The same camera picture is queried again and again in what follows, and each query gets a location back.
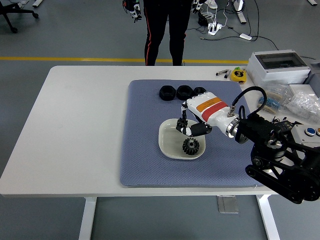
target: white plate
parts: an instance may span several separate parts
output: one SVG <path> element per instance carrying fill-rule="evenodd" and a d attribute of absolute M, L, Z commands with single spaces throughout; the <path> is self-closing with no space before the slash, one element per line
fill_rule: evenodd
<path fill-rule="evenodd" d="M 192 137 L 196 139 L 199 144 L 199 151 L 194 155 L 188 155 L 182 149 L 184 140 L 190 138 L 182 134 L 176 129 L 177 118 L 165 120 L 159 127 L 159 147 L 161 152 L 172 159 L 193 160 L 200 157 L 206 150 L 206 138 L 204 135 Z M 196 121 L 188 120 L 188 126 L 196 124 Z"/>

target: black pants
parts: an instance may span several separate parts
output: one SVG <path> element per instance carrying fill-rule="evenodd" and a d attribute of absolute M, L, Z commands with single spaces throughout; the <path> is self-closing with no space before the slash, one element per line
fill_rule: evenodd
<path fill-rule="evenodd" d="M 144 48 L 146 66 L 154 66 L 156 63 L 168 16 L 172 63 L 174 66 L 182 65 L 191 5 L 192 0 L 143 0 L 143 12 L 147 25 Z"/>

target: gray textured mat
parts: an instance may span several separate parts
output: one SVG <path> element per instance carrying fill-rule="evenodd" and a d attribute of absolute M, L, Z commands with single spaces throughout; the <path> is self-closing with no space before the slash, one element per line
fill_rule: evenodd
<path fill-rule="evenodd" d="M 159 126 L 167 119 L 181 117 L 182 101 L 163 101 L 163 85 L 204 87 L 231 105 L 241 92 L 232 81 L 135 80 L 129 85 L 128 106 L 121 153 L 120 182 L 124 186 L 249 187 L 261 185 L 250 178 L 245 167 L 251 164 L 252 142 L 238 144 L 217 127 L 205 136 L 206 149 L 195 160 L 165 156 L 158 144 Z M 247 103 L 240 99 L 237 111 Z M 187 110 L 187 118 L 195 120 Z"/>

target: orange label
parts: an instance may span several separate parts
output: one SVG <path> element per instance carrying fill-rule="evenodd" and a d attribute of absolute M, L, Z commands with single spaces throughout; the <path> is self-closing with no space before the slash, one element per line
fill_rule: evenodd
<path fill-rule="evenodd" d="M 205 101 L 203 103 L 201 103 L 199 106 L 196 107 L 196 109 L 201 113 L 203 110 L 205 110 L 206 108 L 221 102 L 221 99 L 218 97 L 212 98 L 208 101 Z"/>

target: clear plastic bag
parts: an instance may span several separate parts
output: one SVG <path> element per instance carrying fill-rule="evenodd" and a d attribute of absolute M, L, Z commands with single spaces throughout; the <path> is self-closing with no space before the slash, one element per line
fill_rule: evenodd
<path fill-rule="evenodd" d="M 279 111 L 286 110 L 286 105 L 290 102 L 293 96 L 288 85 L 265 83 L 260 85 L 266 93 L 267 101 L 263 110 L 272 114 L 277 114 Z M 264 97 L 260 97 L 257 106 L 260 107 L 264 101 Z"/>
<path fill-rule="evenodd" d="M 299 117 L 320 124 L 320 102 L 316 96 L 301 91 L 292 97 L 286 107 Z"/>

